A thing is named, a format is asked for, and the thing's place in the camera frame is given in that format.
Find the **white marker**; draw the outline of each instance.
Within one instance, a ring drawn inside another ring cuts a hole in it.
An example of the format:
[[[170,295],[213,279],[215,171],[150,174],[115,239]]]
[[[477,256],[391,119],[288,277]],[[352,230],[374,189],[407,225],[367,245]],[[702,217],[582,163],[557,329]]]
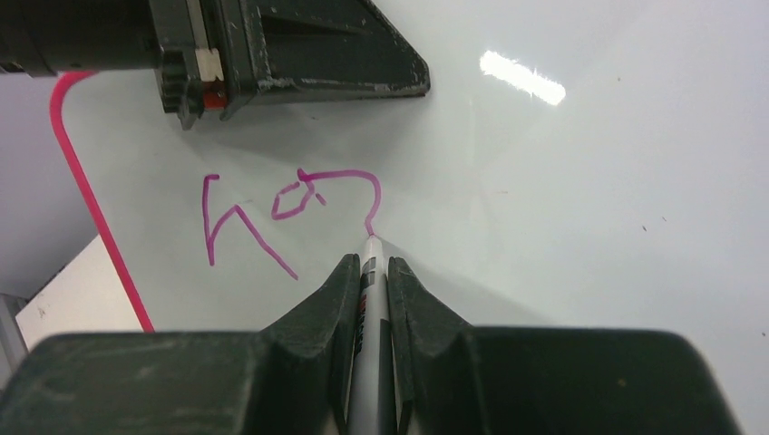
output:
[[[382,242],[365,242],[361,298],[353,350],[347,428],[350,435],[394,435],[395,396],[387,263]]]

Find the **pen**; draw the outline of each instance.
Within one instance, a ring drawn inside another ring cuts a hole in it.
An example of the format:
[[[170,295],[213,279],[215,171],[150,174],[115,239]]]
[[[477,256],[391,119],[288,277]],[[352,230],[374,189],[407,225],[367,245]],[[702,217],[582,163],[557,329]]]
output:
[[[370,236],[361,267],[361,296],[347,417],[350,435],[395,434],[395,396],[387,263],[382,242]]]

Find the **black cylinder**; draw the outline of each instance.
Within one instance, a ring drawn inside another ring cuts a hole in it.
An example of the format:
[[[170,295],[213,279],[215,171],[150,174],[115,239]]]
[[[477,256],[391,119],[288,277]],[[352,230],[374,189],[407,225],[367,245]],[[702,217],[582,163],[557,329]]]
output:
[[[0,72],[154,68],[148,0],[0,0]]]

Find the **pink line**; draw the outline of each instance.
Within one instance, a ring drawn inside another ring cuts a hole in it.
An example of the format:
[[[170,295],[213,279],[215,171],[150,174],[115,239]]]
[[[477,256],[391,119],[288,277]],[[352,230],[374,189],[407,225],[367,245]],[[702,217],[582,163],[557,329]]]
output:
[[[68,72],[59,79],[54,87],[54,92],[51,94],[51,104],[49,106],[51,126],[54,128],[54,135],[59,141],[59,146],[70,166],[70,170],[74,175],[74,180],[77,182],[80,193],[83,195],[85,204],[91,212],[93,222],[96,224],[96,228],[99,229],[99,234],[102,235],[104,246],[107,248],[107,253],[110,255],[112,264],[115,266],[115,271],[117,271],[118,277],[121,280],[125,294],[128,296],[129,302],[131,302],[133,312],[136,313],[136,318],[139,319],[139,325],[141,325],[141,329],[144,330],[145,333],[151,333],[155,331],[155,328],[152,326],[152,321],[147,315],[147,310],[144,307],[144,303],[141,301],[141,296],[139,296],[139,292],[136,290],[136,285],[134,285],[133,280],[131,279],[131,274],[128,272],[128,267],[122,259],[118,244],[112,236],[109,225],[107,225],[107,219],[104,217],[102,209],[99,207],[99,202],[93,194],[91,184],[85,176],[83,166],[80,164],[77,154],[74,152],[74,147],[70,141],[69,135],[67,135],[67,130],[64,127],[62,117],[64,97],[76,83],[81,82],[92,75],[94,75],[94,72]]]
[[[209,174],[203,179],[203,198],[202,198],[202,206],[203,206],[203,230],[205,231],[206,235],[206,249],[209,253],[209,264],[211,266],[214,266],[216,264],[216,257],[215,257],[215,251],[214,246],[216,244],[216,237],[219,235],[219,231],[221,230],[222,226],[225,222],[227,222],[227,219],[231,218],[232,215],[238,214],[240,217],[240,220],[243,221],[243,224],[248,228],[248,231],[251,233],[251,235],[257,240],[257,243],[259,243],[259,246],[269,254],[281,267],[283,267],[283,270],[286,271],[292,278],[299,279],[299,276],[296,272],[294,272],[294,269],[291,268],[291,266],[286,263],[286,261],[283,259],[283,257],[280,256],[276,252],[275,249],[272,248],[272,246],[267,243],[267,240],[264,239],[264,237],[259,234],[256,227],[254,227],[254,224],[251,222],[251,219],[248,218],[248,215],[243,210],[243,208],[239,205],[232,206],[227,212],[225,212],[224,215],[222,215],[217,223],[214,225],[213,231],[210,230],[210,216],[209,216],[209,186],[211,181],[219,179],[218,174]]]
[[[374,232],[374,225],[372,224],[372,221],[374,220],[374,217],[376,216],[376,212],[379,211],[379,206],[382,203],[382,185],[379,182],[379,179],[376,177],[376,175],[372,174],[371,172],[366,172],[364,170],[360,169],[342,169],[342,170],[331,170],[327,172],[316,172],[313,174],[307,174],[305,171],[303,171],[301,168],[297,169],[297,176],[299,178],[299,181],[305,183],[305,186],[307,186],[307,192],[305,192],[305,195],[302,197],[302,200],[299,201],[299,205],[291,208],[290,210],[284,211],[284,212],[278,212],[278,208],[280,206],[280,197],[287,194],[290,191],[299,189],[299,184],[297,181],[289,184],[288,186],[285,186],[282,188],[275,196],[275,199],[272,202],[272,212],[271,216],[274,220],[283,220],[287,218],[292,218],[299,213],[305,211],[305,208],[307,208],[307,203],[312,198],[312,196],[315,194],[315,184],[313,181],[319,180],[319,179],[342,179],[342,178],[358,178],[358,179],[365,179],[371,183],[371,185],[374,187],[374,204],[371,206],[371,209],[368,211],[368,215],[365,217],[365,230],[368,233],[369,236],[373,236],[375,234]],[[322,205],[326,204],[326,199],[320,196],[320,194],[316,194],[316,198],[318,202],[320,202]]]

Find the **black mechanical part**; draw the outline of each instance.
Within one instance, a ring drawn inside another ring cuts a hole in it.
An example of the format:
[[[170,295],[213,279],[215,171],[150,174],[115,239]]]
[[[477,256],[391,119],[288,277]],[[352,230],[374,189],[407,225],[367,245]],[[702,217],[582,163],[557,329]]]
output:
[[[261,333],[46,340],[0,398],[0,433],[345,434],[359,277],[345,256]],[[472,327],[402,258],[388,283],[399,434],[739,433],[676,335]]]
[[[346,421],[359,282],[358,256],[345,256],[260,333],[46,340],[0,398],[0,434],[334,433]]]
[[[0,0],[2,73],[141,68],[184,129],[248,103],[430,89],[424,60],[369,0]]]

